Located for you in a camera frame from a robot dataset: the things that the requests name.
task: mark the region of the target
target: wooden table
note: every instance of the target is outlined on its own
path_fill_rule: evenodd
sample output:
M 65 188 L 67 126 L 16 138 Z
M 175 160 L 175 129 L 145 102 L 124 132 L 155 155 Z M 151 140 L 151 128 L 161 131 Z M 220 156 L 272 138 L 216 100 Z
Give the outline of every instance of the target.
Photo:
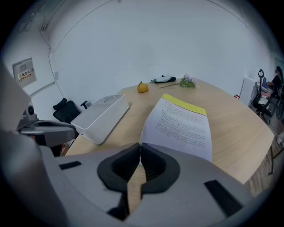
M 144 122 L 164 93 L 204 108 L 212 138 L 213 163 L 245 183 L 263 161 L 274 135 L 268 126 L 247 106 L 217 87 L 197 80 L 198 88 L 167 84 L 148 84 L 149 91 L 138 93 L 137 86 L 122 89 L 130 108 L 101 146 L 77 137 L 67 155 L 90 153 L 139 141 Z M 129 207 L 140 203 L 140 185 L 146 181 L 138 166 L 128 183 Z

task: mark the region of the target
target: cable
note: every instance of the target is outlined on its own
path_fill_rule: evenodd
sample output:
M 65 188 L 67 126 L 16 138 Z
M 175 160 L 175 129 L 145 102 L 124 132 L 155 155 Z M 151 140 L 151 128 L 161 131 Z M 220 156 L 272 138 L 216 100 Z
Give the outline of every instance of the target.
M 49 66 L 50 66 L 50 69 L 51 69 L 51 71 L 52 71 L 52 75 L 53 75 L 54 81 L 55 81 L 55 83 L 56 83 L 56 85 L 57 85 L 57 88 L 58 88 L 58 90 L 59 90 L 59 92 L 60 92 L 62 98 L 64 98 L 64 96 L 62 95 L 62 93 L 61 93 L 61 91 L 60 91 L 60 89 L 59 89 L 59 87 L 58 87 L 58 84 L 57 84 L 57 82 L 56 82 L 56 79 L 55 79 L 55 76 L 54 76 L 54 73 L 53 73 L 53 70 L 52 70 L 52 67 L 51 67 L 51 64 L 50 64 L 50 58 L 49 58 L 49 56 L 50 56 L 50 52 L 51 52 L 51 47 L 50 47 L 50 45 L 47 43 L 47 41 L 45 40 L 43 34 L 41 34 L 41 32 L 39 32 L 39 33 L 40 33 L 40 35 L 42 36 L 42 38 L 44 39 L 44 41 L 46 42 L 46 44 L 49 46 L 49 53 L 48 53 Z
M 62 38 L 62 40 L 59 42 L 59 44 L 57 45 L 56 49 L 54 50 L 54 52 L 57 50 L 57 48 L 59 47 L 59 45 L 61 44 L 61 42 L 63 41 L 63 39 L 65 39 L 65 37 L 68 35 L 68 33 L 81 21 L 83 20 L 86 16 L 88 16 L 90 13 L 92 13 L 93 11 L 95 11 L 96 9 L 100 8 L 101 6 L 109 3 L 109 2 L 112 2 L 114 0 L 110 0 L 108 2 L 105 2 L 104 4 L 98 6 L 97 8 L 93 9 L 91 12 L 87 13 L 84 17 L 82 17 L 72 28 L 70 28 L 70 30 L 65 34 L 65 36 Z

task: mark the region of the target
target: white box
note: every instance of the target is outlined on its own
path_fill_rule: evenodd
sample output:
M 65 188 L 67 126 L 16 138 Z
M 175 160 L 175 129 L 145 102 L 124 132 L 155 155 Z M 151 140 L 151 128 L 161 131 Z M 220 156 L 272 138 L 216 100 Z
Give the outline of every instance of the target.
M 129 109 L 123 94 L 104 97 L 79 114 L 71 124 L 89 141 L 101 145 Z

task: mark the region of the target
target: white wall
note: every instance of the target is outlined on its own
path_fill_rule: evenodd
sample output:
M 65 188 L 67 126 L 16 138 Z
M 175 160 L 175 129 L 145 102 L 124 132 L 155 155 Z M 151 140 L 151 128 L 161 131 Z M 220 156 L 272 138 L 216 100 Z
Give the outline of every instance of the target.
M 39 33 L 42 19 L 43 17 L 37 14 L 28 32 L 18 33 L 16 25 L 1 50 L 1 56 L 11 76 L 14 63 L 32 58 L 36 81 L 24 87 L 24 91 L 31 96 L 35 112 L 40 119 L 56 120 L 53 117 L 53 105 L 60 102 L 62 96 L 48 61 L 49 46 Z
M 268 46 L 244 19 L 209 1 L 111 1 L 91 12 L 105 2 L 67 3 L 48 31 L 59 88 L 77 105 L 185 72 L 234 95 L 244 76 L 271 70 Z

